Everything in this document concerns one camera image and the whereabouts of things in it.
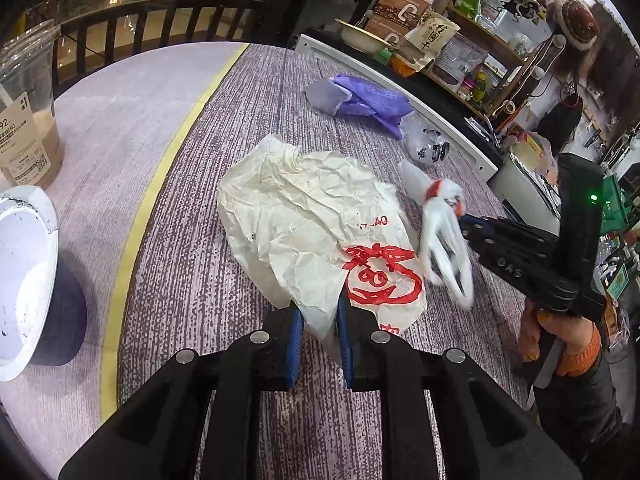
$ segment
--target railing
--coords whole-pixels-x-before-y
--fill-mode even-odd
[[[58,60],[58,42],[54,45],[52,62],[52,82],[54,96],[60,95],[70,86],[90,73],[108,66],[114,62],[117,50],[124,51],[124,47],[131,44],[115,46],[116,28],[118,19],[124,16],[135,16],[135,34],[132,43],[132,56],[143,50],[161,48],[171,44],[191,43],[192,41],[247,41],[251,43],[269,43],[275,33],[270,29],[269,23],[264,23],[264,12],[267,6],[266,0],[141,0],[130,4],[107,7],[84,14],[68,22],[60,24],[63,36],[73,38],[76,43],[75,63],[60,66]],[[186,31],[183,34],[171,36],[172,25],[176,10],[191,9]],[[202,9],[215,9],[212,13],[206,30],[196,31],[196,24]],[[228,22],[226,33],[219,34],[223,13],[227,9],[235,9],[233,17]],[[148,14],[155,10],[165,10],[162,30],[158,38],[143,41],[145,25]],[[92,25],[107,23],[104,38],[104,51],[95,52],[97,56],[104,58],[104,64],[97,67],[88,67],[86,47],[87,30]]]

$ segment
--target red printed logo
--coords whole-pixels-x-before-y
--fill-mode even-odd
[[[351,301],[355,301],[359,304],[407,304],[412,303],[418,299],[420,292],[422,291],[422,280],[418,274],[402,266],[400,262],[406,260],[413,260],[415,253],[413,251],[395,247],[392,245],[381,246],[379,243],[373,244],[373,247],[356,246],[350,247],[345,252],[351,256],[351,261],[345,263],[342,268],[349,271],[347,275],[347,288],[349,291],[349,298]],[[369,264],[369,260],[372,258],[382,258],[386,261],[387,271],[373,270]],[[358,271],[358,280],[363,284],[368,284],[373,290],[366,290],[364,288],[349,288],[349,278],[351,271],[356,269]],[[413,285],[411,291],[405,294],[393,296],[396,290],[395,285],[386,286],[389,278],[388,274],[398,272],[407,278],[407,280]]]
[[[380,330],[386,330],[390,334],[396,334],[396,335],[400,333],[400,329],[398,327],[391,326],[391,325],[380,325]]]

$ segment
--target person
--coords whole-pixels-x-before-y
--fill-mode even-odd
[[[640,478],[640,432],[622,423],[595,325],[550,314],[527,300],[518,338],[525,362],[540,358],[542,330],[557,335],[566,349],[549,386],[534,389],[540,426],[585,480]]]

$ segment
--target fur hat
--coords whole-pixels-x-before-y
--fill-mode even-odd
[[[554,0],[553,17],[569,44],[578,50],[589,50],[598,39],[600,27],[582,0]]]

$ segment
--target metal screw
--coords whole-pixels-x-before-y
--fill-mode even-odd
[[[265,332],[264,330],[256,330],[249,336],[249,339],[252,343],[261,345],[266,343],[269,340],[269,337],[269,332]]]
[[[380,343],[383,345],[384,343],[388,343],[391,340],[391,336],[389,332],[385,332],[384,330],[376,330],[371,334],[371,340],[374,343]]]
[[[447,350],[446,356],[449,361],[456,364],[460,364],[466,359],[465,353],[459,348],[452,348],[450,350]]]
[[[185,365],[193,361],[194,357],[196,357],[195,352],[193,350],[189,350],[188,348],[185,348],[183,350],[180,350],[175,355],[175,360],[178,361],[181,365]]]

